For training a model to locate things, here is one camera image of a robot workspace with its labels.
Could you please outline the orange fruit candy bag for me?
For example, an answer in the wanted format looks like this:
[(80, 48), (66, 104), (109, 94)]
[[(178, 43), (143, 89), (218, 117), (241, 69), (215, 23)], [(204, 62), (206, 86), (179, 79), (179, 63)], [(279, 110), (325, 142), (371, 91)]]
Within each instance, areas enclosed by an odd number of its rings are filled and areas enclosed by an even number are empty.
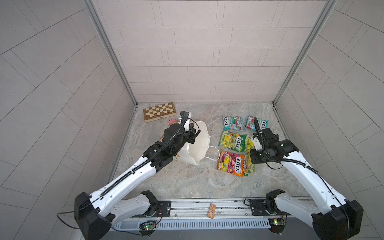
[(242, 178), (244, 175), (245, 155), (221, 151), (218, 160), (218, 170)]

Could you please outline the teal mint candy bag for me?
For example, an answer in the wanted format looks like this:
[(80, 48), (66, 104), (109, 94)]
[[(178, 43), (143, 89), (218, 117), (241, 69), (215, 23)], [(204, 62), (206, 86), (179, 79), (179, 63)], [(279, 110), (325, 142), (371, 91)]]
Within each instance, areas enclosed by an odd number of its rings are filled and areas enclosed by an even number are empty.
[(241, 116), (223, 116), (224, 130), (244, 131), (245, 126)]
[(253, 116), (248, 116), (247, 118), (247, 123), (246, 123), (246, 128), (252, 130), (252, 131), (257, 131), (258, 129), (256, 128), (256, 123), (259, 124), (259, 129), (264, 130), (268, 127), (269, 121), (264, 120), (264, 119), (259, 119)]

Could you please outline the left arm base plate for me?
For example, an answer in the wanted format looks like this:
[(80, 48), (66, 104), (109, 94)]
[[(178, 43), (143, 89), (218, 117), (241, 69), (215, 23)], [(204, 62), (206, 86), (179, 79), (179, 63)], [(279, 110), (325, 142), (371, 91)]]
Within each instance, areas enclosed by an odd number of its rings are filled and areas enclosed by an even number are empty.
[(150, 208), (141, 215), (135, 215), (133, 218), (154, 218), (154, 217), (169, 217), (171, 212), (171, 201), (158, 201), (157, 205), (151, 205)]

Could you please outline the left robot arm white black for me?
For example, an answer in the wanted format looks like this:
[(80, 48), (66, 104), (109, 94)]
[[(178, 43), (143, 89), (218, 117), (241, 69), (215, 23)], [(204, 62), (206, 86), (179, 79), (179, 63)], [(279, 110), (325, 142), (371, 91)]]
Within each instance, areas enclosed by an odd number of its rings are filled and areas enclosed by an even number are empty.
[(74, 219), (86, 240), (99, 240), (118, 221), (118, 217), (152, 214), (157, 207), (157, 199), (150, 191), (144, 191), (132, 201), (127, 201), (129, 209), (119, 211), (123, 198), (147, 178), (159, 172), (173, 161), (173, 158), (186, 143), (194, 144), (201, 132), (199, 125), (187, 120), (185, 129), (173, 124), (164, 131), (162, 141), (150, 146), (143, 155), (118, 178), (87, 194), (76, 196)]

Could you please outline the white paper bag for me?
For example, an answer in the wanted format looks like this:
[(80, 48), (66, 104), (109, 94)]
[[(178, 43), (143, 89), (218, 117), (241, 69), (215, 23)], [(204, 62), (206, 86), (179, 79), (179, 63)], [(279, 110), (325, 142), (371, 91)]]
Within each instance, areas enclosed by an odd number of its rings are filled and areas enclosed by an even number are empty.
[(187, 164), (197, 166), (201, 160), (204, 158), (218, 161), (220, 157), (217, 159), (213, 159), (206, 156), (209, 148), (213, 148), (218, 152), (218, 156), (220, 156), (220, 150), (217, 147), (210, 145), (211, 136), (208, 133), (207, 125), (203, 121), (197, 121), (197, 125), (200, 127), (200, 134), (196, 137), (195, 143), (185, 143), (185, 145), (181, 148), (181, 150), (177, 153), (177, 155), (173, 158), (173, 160), (184, 162)]

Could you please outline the green yellow candy bag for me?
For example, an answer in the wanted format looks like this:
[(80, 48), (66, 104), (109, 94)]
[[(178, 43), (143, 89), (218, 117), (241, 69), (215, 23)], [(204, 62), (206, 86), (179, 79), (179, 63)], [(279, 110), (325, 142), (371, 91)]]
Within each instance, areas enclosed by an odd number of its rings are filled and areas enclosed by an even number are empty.
[(243, 176), (248, 177), (249, 174), (254, 173), (256, 170), (255, 164), (252, 163), (251, 160), (251, 153), (247, 153), (245, 155), (245, 163), (244, 163), (244, 169), (243, 169)]

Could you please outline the green spring tea candy bag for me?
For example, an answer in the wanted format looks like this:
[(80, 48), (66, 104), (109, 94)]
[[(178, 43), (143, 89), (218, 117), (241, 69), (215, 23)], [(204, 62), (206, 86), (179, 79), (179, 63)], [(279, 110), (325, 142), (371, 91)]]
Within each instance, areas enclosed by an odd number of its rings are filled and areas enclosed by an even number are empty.
[(230, 150), (239, 152), (240, 150), (238, 150), (235, 146), (236, 139), (239, 136), (240, 135), (238, 135), (238, 134), (231, 133), (231, 132), (224, 130), (221, 134), (221, 137), (220, 137), (219, 147), (223, 147), (226, 149), (230, 149)]

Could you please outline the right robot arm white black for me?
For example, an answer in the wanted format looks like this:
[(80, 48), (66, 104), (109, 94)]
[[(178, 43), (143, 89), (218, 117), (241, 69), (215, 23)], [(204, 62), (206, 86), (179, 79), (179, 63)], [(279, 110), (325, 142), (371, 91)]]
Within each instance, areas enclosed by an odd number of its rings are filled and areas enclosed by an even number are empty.
[(321, 240), (348, 240), (361, 231), (364, 209), (336, 191), (305, 159), (290, 140), (279, 140), (269, 128), (254, 133), (253, 164), (278, 163), (289, 170), (310, 194), (315, 205), (276, 189), (266, 194), (269, 215), (287, 213), (312, 227)]

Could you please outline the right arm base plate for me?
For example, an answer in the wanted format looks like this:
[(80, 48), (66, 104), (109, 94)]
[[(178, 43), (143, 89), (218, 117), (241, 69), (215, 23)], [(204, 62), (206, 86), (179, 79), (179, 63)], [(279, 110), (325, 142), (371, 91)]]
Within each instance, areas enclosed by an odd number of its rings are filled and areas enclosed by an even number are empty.
[(288, 213), (277, 210), (269, 212), (266, 208), (265, 199), (244, 199), (243, 203), (251, 209), (252, 216), (289, 216)]

